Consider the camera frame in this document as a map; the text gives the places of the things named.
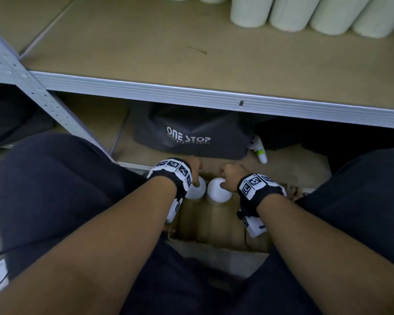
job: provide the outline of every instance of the wooden shelf board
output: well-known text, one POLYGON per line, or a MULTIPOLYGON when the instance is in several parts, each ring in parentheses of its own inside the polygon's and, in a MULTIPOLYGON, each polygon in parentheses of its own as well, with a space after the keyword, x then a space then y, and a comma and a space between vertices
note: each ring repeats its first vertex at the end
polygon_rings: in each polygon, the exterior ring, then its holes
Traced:
POLYGON ((71 0, 0 0, 0 35, 20 52, 71 0))
MULTIPOLYGON (((133 140, 134 124, 129 116, 114 150, 114 159, 119 162, 154 166, 159 161, 181 155, 160 152, 139 144, 133 140)), ((261 164, 256 154, 249 150, 240 161, 219 158, 202 158, 203 171, 218 173, 219 168, 227 163, 241 163, 251 172, 268 175, 273 180, 291 186, 317 188, 327 181, 330 169, 327 158, 302 148, 299 145, 277 151, 267 151, 268 163, 261 164)))
MULTIPOLYGON (((128 101, 72 93, 59 93, 58 96, 109 152, 128 112, 128 101)), ((54 130, 67 132, 60 124, 54 130)))
POLYGON ((394 109, 394 33, 286 33, 229 21, 230 2, 76 0, 29 69, 394 109))

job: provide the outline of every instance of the dark gray pants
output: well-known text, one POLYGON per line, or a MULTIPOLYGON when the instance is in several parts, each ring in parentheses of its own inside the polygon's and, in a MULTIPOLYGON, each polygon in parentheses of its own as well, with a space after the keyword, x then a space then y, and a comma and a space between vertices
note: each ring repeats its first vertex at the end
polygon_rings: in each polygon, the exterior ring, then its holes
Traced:
MULTIPOLYGON (((145 180, 78 137, 39 134, 16 146, 0 164, 10 278, 145 180)), ((394 263, 394 149, 352 160, 298 204, 394 263)), ((122 313, 319 313, 276 250, 235 296, 202 274, 160 240, 122 313)))

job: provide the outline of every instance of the person's right arm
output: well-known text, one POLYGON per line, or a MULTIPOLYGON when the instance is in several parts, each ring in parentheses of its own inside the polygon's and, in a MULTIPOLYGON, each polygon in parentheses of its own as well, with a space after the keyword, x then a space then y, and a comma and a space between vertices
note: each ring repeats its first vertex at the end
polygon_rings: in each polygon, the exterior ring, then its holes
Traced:
MULTIPOLYGON (((226 165, 222 187, 248 174, 226 165)), ((279 194, 257 207, 287 266, 325 315, 394 314, 394 265, 279 194)))

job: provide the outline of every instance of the forearm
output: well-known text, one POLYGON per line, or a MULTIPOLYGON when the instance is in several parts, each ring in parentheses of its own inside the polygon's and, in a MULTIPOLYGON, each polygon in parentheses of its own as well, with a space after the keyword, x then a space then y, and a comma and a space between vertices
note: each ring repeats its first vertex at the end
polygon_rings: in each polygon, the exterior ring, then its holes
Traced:
POLYGON ((84 224, 0 294, 0 314, 117 314, 175 194, 171 180, 154 177, 84 224))
POLYGON ((289 269, 326 315, 394 313, 394 265, 282 195, 257 211, 289 269))

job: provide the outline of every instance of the perforated metal upright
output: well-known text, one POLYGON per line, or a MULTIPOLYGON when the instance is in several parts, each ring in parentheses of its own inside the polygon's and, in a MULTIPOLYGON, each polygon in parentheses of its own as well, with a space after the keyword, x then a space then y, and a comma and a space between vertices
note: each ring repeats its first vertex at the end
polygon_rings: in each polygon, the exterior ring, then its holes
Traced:
POLYGON ((98 146, 112 161, 110 154, 93 137, 88 128, 53 93, 27 70, 19 55, 0 36, 0 75, 3 83, 16 84, 26 95, 44 109, 61 126, 73 135, 82 137, 98 146))

